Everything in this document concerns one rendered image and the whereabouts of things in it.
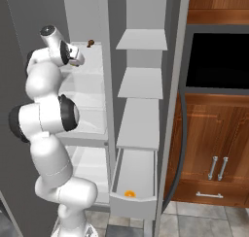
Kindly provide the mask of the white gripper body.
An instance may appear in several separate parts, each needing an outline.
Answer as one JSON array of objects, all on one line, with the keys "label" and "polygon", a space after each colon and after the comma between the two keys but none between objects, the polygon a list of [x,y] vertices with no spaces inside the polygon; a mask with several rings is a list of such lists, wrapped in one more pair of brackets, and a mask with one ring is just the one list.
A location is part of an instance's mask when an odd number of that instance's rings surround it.
[{"label": "white gripper body", "polygon": [[85,63],[85,58],[78,48],[70,50],[69,63],[74,66],[81,66]]}]

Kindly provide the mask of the glass fridge shelf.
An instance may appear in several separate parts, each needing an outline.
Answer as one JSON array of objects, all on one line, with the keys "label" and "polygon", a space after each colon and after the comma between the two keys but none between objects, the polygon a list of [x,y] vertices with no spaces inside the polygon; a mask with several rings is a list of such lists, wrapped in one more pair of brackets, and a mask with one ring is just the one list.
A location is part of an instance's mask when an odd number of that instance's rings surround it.
[{"label": "glass fridge shelf", "polygon": [[79,67],[70,64],[61,67],[63,73],[78,72],[82,74],[102,74],[102,46],[100,43],[95,43],[90,48],[87,47],[87,42],[72,42],[72,45],[77,46],[85,58],[85,63]]}]

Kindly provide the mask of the grey fridge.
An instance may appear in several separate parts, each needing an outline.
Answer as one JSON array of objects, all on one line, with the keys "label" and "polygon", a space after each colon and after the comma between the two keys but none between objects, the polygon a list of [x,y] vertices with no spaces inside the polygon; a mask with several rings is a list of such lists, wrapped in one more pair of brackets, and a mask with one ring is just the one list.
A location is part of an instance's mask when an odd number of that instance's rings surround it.
[{"label": "grey fridge", "polygon": [[107,0],[0,0],[0,201],[20,237],[52,237],[59,228],[58,205],[35,193],[39,178],[30,152],[10,129],[9,113],[33,101],[25,91],[30,52],[46,45],[40,30],[53,25],[66,43],[94,40],[102,46],[102,74],[63,73],[59,94],[80,114],[78,126],[56,137],[71,158],[73,175],[97,186],[85,209],[111,214],[110,125],[111,53]]}]

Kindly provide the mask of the white door shelf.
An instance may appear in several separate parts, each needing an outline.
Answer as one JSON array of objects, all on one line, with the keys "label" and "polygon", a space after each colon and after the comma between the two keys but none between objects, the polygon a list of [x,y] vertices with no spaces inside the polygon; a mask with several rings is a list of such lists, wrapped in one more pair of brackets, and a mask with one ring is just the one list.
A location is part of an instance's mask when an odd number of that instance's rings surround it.
[{"label": "white door shelf", "polygon": [[159,145],[159,100],[128,98],[117,147],[156,151]]},{"label": "white door shelf", "polygon": [[127,29],[117,44],[117,50],[166,51],[163,29]]},{"label": "white door shelf", "polygon": [[127,67],[118,96],[162,99],[161,68]]}]

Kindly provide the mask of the grey fridge door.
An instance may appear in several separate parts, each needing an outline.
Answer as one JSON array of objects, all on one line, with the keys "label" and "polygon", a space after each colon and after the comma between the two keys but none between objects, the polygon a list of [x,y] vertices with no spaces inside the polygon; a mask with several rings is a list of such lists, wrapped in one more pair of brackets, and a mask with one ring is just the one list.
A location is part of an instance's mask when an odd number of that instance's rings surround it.
[{"label": "grey fridge door", "polygon": [[[156,217],[141,220],[142,227],[109,224],[106,237],[159,237],[162,201],[171,183],[166,179],[169,149],[175,107],[181,105],[179,97],[180,69],[184,46],[189,0],[107,0],[111,61],[111,101],[113,119],[110,125],[110,171],[113,181],[119,149],[117,141],[128,98],[119,97],[121,83],[127,67],[161,68],[162,99],[159,100],[160,145],[158,161],[158,201]],[[127,29],[163,29],[166,51],[117,50],[117,44]]]}]

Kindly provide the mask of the grey freezer drawer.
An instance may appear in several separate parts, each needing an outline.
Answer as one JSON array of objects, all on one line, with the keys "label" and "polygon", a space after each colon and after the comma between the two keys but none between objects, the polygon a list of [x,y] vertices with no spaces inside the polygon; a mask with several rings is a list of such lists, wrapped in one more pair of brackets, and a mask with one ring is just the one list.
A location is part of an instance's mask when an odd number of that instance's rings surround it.
[{"label": "grey freezer drawer", "polygon": [[[119,149],[110,189],[111,214],[124,218],[153,220],[158,201],[157,153]],[[136,197],[126,197],[133,190]]]}]

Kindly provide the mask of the wooden drawer front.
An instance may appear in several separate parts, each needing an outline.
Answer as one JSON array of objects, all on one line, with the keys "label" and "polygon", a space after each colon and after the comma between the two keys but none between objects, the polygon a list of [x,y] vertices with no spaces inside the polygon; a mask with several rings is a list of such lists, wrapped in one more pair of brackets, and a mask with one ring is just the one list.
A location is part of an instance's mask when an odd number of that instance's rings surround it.
[{"label": "wooden drawer front", "polygon": [[[196,193],[217,194],[224,198],[199,197]],[[249,208],[249,186],[234,183],[181,180],[172,197],[173,201],[216,206]]]}]

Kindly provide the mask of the black built-in oven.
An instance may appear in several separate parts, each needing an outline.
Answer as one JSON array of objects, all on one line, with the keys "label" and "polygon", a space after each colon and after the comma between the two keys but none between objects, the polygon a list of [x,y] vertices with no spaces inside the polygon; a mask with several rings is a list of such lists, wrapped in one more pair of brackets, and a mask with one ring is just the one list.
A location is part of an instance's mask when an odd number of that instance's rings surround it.
[{"label": "black built-in oven", "polygon": [[188,92],[249,95],[249,25],[188,24],[181,79]]}]

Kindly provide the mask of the wooden cupboard door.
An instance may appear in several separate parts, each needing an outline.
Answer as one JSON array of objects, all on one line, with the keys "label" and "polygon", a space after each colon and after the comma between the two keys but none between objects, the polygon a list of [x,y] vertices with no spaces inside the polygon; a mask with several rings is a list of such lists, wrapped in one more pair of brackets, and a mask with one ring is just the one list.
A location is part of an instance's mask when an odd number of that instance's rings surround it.
[{"label": "wooden cupboard door", "polygon": [[207,179],[223,126],[220,114],[220,110],[209,105],[187,105],[187,146],[182,179]]},{"label": "wooden cupboard door", "polygon": [[249,96],[229,95],[225,105],[232,115],[223,147],[228,162],[222,181],[249,185]]}]

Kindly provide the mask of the wooden cupboard above oven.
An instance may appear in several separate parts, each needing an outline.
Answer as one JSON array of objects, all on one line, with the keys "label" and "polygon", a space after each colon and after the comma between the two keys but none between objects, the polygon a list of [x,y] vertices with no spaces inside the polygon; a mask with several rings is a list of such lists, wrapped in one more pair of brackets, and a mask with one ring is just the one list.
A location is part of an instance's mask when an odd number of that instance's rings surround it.
[{"label": "wooden cupboard above oven", "polygon": [[249,0],[190,0],[187,23],[249,25]]}]

